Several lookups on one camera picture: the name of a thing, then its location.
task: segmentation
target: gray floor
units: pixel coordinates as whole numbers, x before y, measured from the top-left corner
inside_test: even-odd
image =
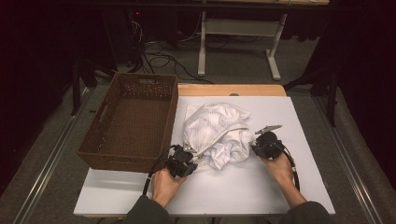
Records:
[[[221,40],[208,43],[212,48],[207,50],[205,79],[214,83],[286,84],[303,73],[317,44],[317,41],[282,40],[276,52],[282,80],[273,81],[263,57],[263,46],[268,44],[268,40],[236,40],[221,49],[218,48],[223,45]],[[189,42],[189,46],[180,45],[177,49],[166,47],[164,43],[162,45],[163,53],[173,55],[191,74],[196,74],[198,47],[193,42]],[[158,49],[158,45],[151,46],[148,52],[157,52]],[[166,63],[166,59],[154,59],[151,62],[161,66]],[[125,69],[124,63],[120,63],[120,70]],[[154,68],[154,71],[187,77],[180,66],[175,71],[171,63]],[[64,96],[64,102],[44,124],[42,133],[0,199],[0,223],[12,223],[16,217],[16,223],[96,223],[98,218],[73,215],[78,193],[89,168],[75,152],[91,123],[92,111],[98,108],[107,86],[108,82],[99,80],[95,89],[84,93],[86,104],[78,117],[70,117],[71,90]],[[322,103],[326,99],[311,97],[309,86],[298,86],[288,91],[288,95],[294,103],[332,199],[336,223],[396,223],[396,193],[361,138],[342,93],[339,91],[337,96],[336,128],[330,127],[323,118]],[[64,133],[64,129],[71,124],[74,126],[70,133]],[[66,138],[64,142],[59,142],[62,134]],[[58,158],[55,160],[56,166],[46,163],[48,158]],[[43,175],[50,177],[49,181],[41,186],[35,185],[37,178]],[[36,196],[30,195],[37,201],[30,203],[30,206],[23,206],[32,188],[39,189]],[[274,223],[279,219],[268,218]],[[112,223],[114,220],[107,218],[102,223]]]

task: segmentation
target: white tabletop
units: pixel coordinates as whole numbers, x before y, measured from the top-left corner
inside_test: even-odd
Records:
[[[330,214],[335,213],[289,97],[180,96],[172,144],[182,144],[187,105],[214,102],[237,105],[249,111],[247,125],[252,132],[281,124],[282,128],[274,133],[296,162],[302,194],[308,201],[321,203]],[[146,176],[90,169],[74,213],[87,217],[125,216],[142,194]],[[246,161],[227,164],[221,171],[193,173],[166,209],[174,216],[234,216],[284,214],[289,207],[265,165],[251,153]]]

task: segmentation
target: white fabric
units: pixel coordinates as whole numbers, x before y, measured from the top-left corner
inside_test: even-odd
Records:
[[[224,103],[205,104],[198,109],[188,106],[183,138],[193,149],[197,171],[221,170],[229,162],[244,161],[248,157],[254,140],[244,122],[249,115],[235,105]]]

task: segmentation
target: white metal stand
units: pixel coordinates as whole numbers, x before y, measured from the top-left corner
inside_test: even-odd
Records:
[[[280,21],[239,21],[239,20],[218,20],[207,19],[206,13],[202,12],[202,28],[201,28],[201,47],[198,60],[198,76],[205,75],[205,37],[206,34],[212,35],[253,35],[253,36],[272,36],[274,44],[271,49],[266,50],[266,58],[270,65],[271,73],[274,80],[280,80],[280,74],[277,70],[274,58],[280,36],[287,14],[283,14]]]

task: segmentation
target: sleeve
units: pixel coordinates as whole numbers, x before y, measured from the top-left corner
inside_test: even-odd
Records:
[[[326,209],[315,202],[302,203],[288,211],[280,221],[281,224],[334,224]]]
[[[173,224],[168,212],[147,196],[140,196],[134,207],[126,215],[123,224]]]

